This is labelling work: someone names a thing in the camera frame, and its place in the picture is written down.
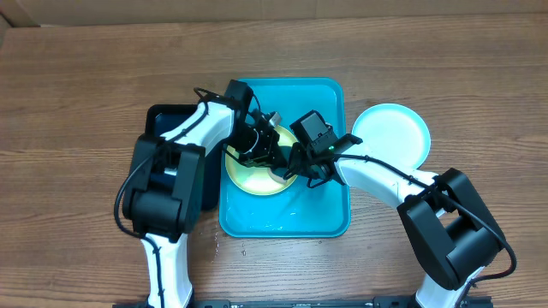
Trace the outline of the yellow-green plate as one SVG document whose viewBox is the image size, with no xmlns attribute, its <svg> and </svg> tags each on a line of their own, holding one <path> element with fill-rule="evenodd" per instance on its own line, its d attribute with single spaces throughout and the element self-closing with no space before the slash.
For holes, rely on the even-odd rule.
<svg viewBox="0 0 548 308">
<path fill-rule="evenodd" d="M 239 157 L 239 154 L 234 148 L 228 146 L 228 154 L 225 154 L 225 169 L 231 181 L 245 193 L 258 196 L 268 196 L 280 193 L 289 188 L 297 175 L 285 181 L 275 180 L 271 178 L 268 168 L 248 168 L 239 164 L 230 154 Z"/>
</svg>

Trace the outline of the light blue plate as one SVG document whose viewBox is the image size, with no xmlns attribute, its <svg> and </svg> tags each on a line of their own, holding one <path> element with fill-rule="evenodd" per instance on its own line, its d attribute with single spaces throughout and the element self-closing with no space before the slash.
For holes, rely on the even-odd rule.
<svg viewBox="0 0 548 308">
<path fill-rule="evenodd" d="M 377 104 L 363 111 L 354 122 L 352 134 L 360 137 L 377 158 L 413 169 L 426 161 L 432 143 L 425 121 L 400 104 Z"/>
</svg>

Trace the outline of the green and tan sponge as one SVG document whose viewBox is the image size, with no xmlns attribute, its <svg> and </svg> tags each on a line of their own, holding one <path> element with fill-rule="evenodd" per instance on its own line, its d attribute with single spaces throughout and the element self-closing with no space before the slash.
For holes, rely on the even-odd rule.
<svg viewBox="0 0 548 308">
<path fill-rule="evenodd" d="M 287 171 L 288 170 L 286 168 L 276 168 L 276 169 L 268 168 L 267 174 L 276 183 L 284 185 L 287 183 L 287 180 L 284 178 L 284 175 L 286 174 Z"/>
</svg>

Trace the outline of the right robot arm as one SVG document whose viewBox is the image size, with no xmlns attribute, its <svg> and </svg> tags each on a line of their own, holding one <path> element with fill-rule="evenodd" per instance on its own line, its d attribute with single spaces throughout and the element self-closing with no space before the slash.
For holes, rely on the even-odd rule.
<svg viewBox="0 0 548 308">
<path fill-rule="evenodd" d="M 290 126 L 298 139 L 288 175 L 308 178 L 308 187 L 328 181 L 354 187 L 395 209 L 414 254 L 426 273 L 414 295 L 419 307 L 458 307 L 482 270 L 509 247 L 483 199 L 465 174 L 441 175 L 373 156 L 350 133 L 338 137 L 312 110 Z"/>
</svg>

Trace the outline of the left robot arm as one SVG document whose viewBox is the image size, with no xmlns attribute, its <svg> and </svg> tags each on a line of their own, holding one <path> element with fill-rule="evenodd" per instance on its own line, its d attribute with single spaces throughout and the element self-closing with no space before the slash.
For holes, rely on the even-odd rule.
<svg viewBox="0 0 548 308">
<path fill-rule="evenodd" d="M 223 148 L 243 166 L 281 169 L 273 114 L 249 108 L 255 97 L 245 82 L 231 80 L 224 94 L 195 88 L 195 112 L 160 136 L 142 134 L 134 145 L 127 178 L 113 204 L 117 227 L 144 246 L 150 293 L 143 307 L 187 307 L 194 289 L 188 276 L 188 236 L 203 208 L 206 176 Z"/>
</svg>

